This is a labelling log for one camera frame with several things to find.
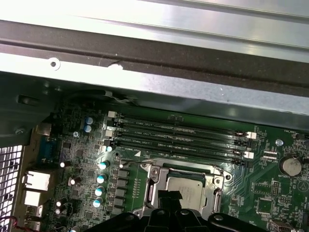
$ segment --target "screw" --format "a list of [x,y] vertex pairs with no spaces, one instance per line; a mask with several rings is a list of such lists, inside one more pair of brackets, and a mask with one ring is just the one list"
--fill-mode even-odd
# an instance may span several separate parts
[[222,221],[223,217],[221,215],[215,215],[214,219],[216,219],[217,221]]
[[182,215],[188,215],[188,214],[189,214],[189,211],[183,209],[182,211],[180,211],[180,213],[181,213]]
[[79,136],[79,132],[74,131],[74,132],[73,132],[73,137],[77,138],[78,136]]
[[151,174],[152,175],[157,175],[159,170],[157,168],[152,169]]
[[165,212],[164,212],[164,210],[159,210],[159,211],[157,212],[157,214],[158,214],[158,215],[164,215]]
[[127,220],[127,221],[131,221],[131,220],[133,220],[133,219],[134,219],[134,216],[133,216],[133,215],[129,215],[129,216],[126,217],[126,220]]
[[277,146],[282,146],[284,144],[284,142],[281,139],[277,139],[276,140],[276,145]]
[[24,127],[20,127],[15,130],[15,134],[23,134],[26,132],[26,129]]

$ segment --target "cable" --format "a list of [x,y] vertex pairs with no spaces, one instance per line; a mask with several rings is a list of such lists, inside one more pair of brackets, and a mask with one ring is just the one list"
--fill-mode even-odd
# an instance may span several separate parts
[[17,224],[18,224],[18,220],[17,220],[17,218],[14,217],[14,216],[0,217],[0,221],[6,220],[6,219],[9,219],[9,220],[12,220],[12,221],[13,221],[13,228],[14,228],[14,229],[19,229],[19,230],[29,231],[29,232],[39,232],[39,231],[33,230],[33,229],[31,229],[31,228],[18,226],[18,225],[17,225]]

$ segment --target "ram slot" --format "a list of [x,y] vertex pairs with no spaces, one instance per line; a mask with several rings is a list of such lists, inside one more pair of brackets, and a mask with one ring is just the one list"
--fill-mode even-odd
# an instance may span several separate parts
[[170,142],[173,144],[179,145],[187,145],[190,143],[192,146],[199,146],[205,148],[214,148],[214,149],[221,149],[225,148],[228,149],[229,152],[233,151],[246,151],[247,147],[245,146],[238,146],[231,143],[225,143],[221,141],[215,140],[208,140],[208,139],[199,139],[199,138],[191,138],[191,137],[183,137],[159,132],[151,132],[151,131],[143,131],[143,130],[132,130],[124,128],[124,130],[118,134],[118,136],[126,136],[131,138],[140,138],[140,139],[147,139],[153,141],[163,141],[163,142]]

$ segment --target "silver metal surface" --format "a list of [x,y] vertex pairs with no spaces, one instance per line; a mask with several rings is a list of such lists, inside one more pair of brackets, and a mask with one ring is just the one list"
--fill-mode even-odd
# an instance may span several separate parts
[[[10,78],[12,85],[9,87],[4,84],[7,78],[0,79],[2,93],[11,94],[12,101],[15,101],[20,89],[26,91],[25,83],[33,81],[38,84],[35,90],[41,91],[45,86],[39,83],[48,80],[51,86],[59,86],[69,92],[82,89],[113,90],[134,97],[139,106],[309,131],[309,105],[305,97],[64,61],[61,61],[57,71],[53,71],[48,59],[6,53],[0,53],[0,60],[0,71],[31,76]],[[7,105],[5,99],[1,105]]]
[[45,15],[37,14],[45,7],[16,14],[8,4],[0,19],[309,62],[306,0],[69,2]]

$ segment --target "small component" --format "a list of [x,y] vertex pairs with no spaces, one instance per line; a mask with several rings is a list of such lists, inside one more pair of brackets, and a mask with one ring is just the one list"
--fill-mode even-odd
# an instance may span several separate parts
[[114,202],[115,198],[114,197],[108,197],[109,202]]
[[116,188],[116,196],[121,196],[124,197],[126,194],[126,189],[125,188]]
[[124,199],[115,197],[114,205],[123,206],[124,205]]
[[72,165],[71,161],[64,161],[60,163],[61,168],[70,167]]
[[117,186],[118,187],[126,187],[126,185],[127,185],[127,180],[121,179],[121,178],[117,179]]
[[86,125],[86,126],[84,127],[84,131],[85,131],[86,133],[90,133],[91,130],[92,130],[92,128],[91,128],[90,125]]
[[108,138],[112,138],[113,137],[113,131],[112,130],[106,130],[105,136],[108,137]]
[[76,156],[77,157],[83,157],[83,153],[84,153],[83,150],[77,150],[76,151]]
[[123,210],[124,210],[123,208],[114,207],[112,209],[112,214],[115,214],[115,215],[121,214]]
[[110,146],[110,145],[111,145],[111,141],[105,139],[104,142],[103,142],[103,145],[104,145],[104,146]]
[[78,196],[78,191],[77,190],[73,190],[72,191],[72,196],[73,197],[77,197]]
[[272,210],[272,200],[266,198],[260,198],[257,204],[257,213],[270,215],[271,210]]
[[88,173],[87,173],[87,176],[89,177],[93,177],[95,175],[95,172],[92,171],[92,170],[89,170]]
[[290,224],[279,220],[270,220],[270,226],[277,232],[290,232],[293,229]]
[[93,201],[93,206],[95,208],[99,208],[103,203],[103,199],[101,197],[97,197],[94,201]]
[[59,208],[57,208],[56,210],[55,210],[55,214],[61,214],[64,210],[66,210],[67,209],[67,207],[65,206],[65,204],[63,204],[62,206],[60,206]]
[[67,198],[61,198],[59,201],[56,202],[56,206],[57,207],[60,207],[62,206],[63,204],[67,203],[68,202],[68,199]]
[[82,226],[82,231],[88,230],[89,226],[88,225],[83,225]]
[[276,145],[277,146],[282,146],[283,144],[284,144],[283,140],[281,140],[281,139],[277,139],[276,140]]
[[71,148],[71,143],[63,143],[63,148],[70,149]]
[[94,121],[93,121],[93,118],[92,118],[92,117],[87,117],[87,118],[85,119],[85,123],[88,124],[88,125],[91,125],[93,122],[94,122]]
[[105,175],[105,174],[101,174],[101,175],[99,175],[98,177],[97,177],[97,182],[99,183],[99,184],[102,184],[104,181],[106,181],[107,180],[107,176]]
[[104,191],[105,191],[105,188],[103,186],[97,187],[97,189],[95,190],[95,195],[97,197],[100,197],[100,196],[102,196]]
[[128,175],[129,175],[129,171],[128,170],[125,170],[125,169],[120,169],[119,170],[119,173],[118,173],[119,177],[127,178]]
[[299,159],[288,155],[279,161],[279,169],[285,175],[296,176],[301,173],[302,164]]
[[115,117],[117,117],[117,112],[115,112],[115,111],[109,111],[109,112],[107,113],[107,116],[108,116],[108,117],[115,118]]
[[71,185],[76,185],[76,184],[78,184],[78,183],[80,183],[82,181],[82,179],[78,176],[78,177],[76,177],[76,178],[72,178],[71,180],[70,180],[70,184]]
[[70,230],[70,232],[80,232],[80,229],[78,226],[74,226],[72,227],[72,229]]
[[85,218],[92,219],[93,213],[92,212],[85,212]]
[[103,161],[101,162],[99,165],[98,165],[98,168],[100,168],[101,170],[104,170],[106,169],[107,167],[109,167],[110,165],[110,162],[108,160],[106,161]]

